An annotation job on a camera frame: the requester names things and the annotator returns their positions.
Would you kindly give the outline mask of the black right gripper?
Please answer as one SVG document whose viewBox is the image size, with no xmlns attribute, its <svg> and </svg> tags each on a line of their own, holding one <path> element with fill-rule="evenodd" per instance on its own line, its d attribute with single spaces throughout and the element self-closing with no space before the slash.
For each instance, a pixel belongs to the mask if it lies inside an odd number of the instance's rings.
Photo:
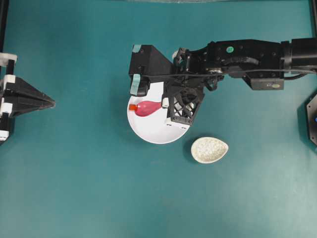
<svg viewBox="0 0 317 238">
<path fill-rule="evenodd" d="M 128 72 L 131 75 L 130 95 L 145 97 L 150 82 L 162 81 L 162 99 L 168 102 L 167 118 L 171 122 L 192 125 L 203 102 L 204 89 L 216 90 L 218 83 L 224 79 L 222 71 L 206 66 L 206 47 L 196 51 L 180 48 L 169 66 L 156 63 L 158 53 L 153 45 L 133 45 Z"/>
</svg>

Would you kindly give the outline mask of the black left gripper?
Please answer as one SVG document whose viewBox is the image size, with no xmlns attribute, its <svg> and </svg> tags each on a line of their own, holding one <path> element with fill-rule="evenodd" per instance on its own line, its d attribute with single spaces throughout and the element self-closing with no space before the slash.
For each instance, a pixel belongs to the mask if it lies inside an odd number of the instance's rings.
<svg viewBox="0 0 317 238">
<path fill-rule="evenodd" d="M 14 75 L 17 56 L 0 54 L 0 65 L 6 74 L 0 80 L 0 140 L 5 142 L 13 132 L 15 117 L 53 108 L 55 101 L 38 89 Z"/>
</svg>

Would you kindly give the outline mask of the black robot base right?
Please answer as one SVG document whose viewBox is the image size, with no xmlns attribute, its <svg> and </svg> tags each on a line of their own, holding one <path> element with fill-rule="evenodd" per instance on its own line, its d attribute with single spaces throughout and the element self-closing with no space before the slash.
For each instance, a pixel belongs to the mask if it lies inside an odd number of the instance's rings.
<svg viewBox="0 0 317 238">
<path fill-rule="evenodd" d="M 317 145 L 317 94 L 310 96 L 306 103 L 306 119 L 309 139 Z"/>
</svg>

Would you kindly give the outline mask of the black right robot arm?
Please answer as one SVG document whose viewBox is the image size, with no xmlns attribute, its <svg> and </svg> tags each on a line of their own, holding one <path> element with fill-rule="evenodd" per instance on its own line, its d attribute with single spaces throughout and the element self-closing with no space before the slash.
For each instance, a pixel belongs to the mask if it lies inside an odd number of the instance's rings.
<svg viewBox="0 0 317 238">
<path fill-rule="evenodd" d="M 204 90 L 216 90 L 226 75 L 243 79 L 253 90 L 282 90 L 286 80 L 316 71 L 316 38 L 210 42 L 195 51 L 180 48 L 172 60 L 152 45 L 135 45 L 129 66 L 130 94 L 144 97 L 151 84 L 162 82 L 161 104 L 167 117 L 192 125 Z"/>
</svg>

